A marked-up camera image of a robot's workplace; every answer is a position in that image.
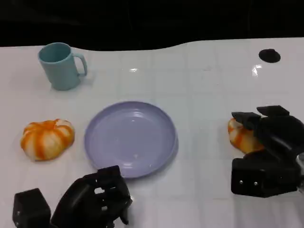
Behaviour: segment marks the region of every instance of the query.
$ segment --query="table surface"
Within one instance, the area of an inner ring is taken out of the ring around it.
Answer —
[[[265,48],[278,51],[281,61],[260,60]],[[303,38],[198,41],[149,51],[74,48],[84,54],[89,73],[64,92],[51,89],[37,59],[40,49],[0,48],[0,227],[14,227],[16,192],[40,188],[54,212],[74,180],[95,172],[84,151],[85,129],[100,110],[126,100],[166,111],[180,141],[164,170],[127,182],[134,199],[129,227],[303,227],[299,192],[268,199],[231,193],[231,160],[241,153],[227,133],[232,111],[255,112],[263,105],[280,104],[304,121]],[[74,125],[74,144],[58,159],[31,162],[19,145],[23,128],[56,118]],[[115,224],[124,227],[119,220]]]

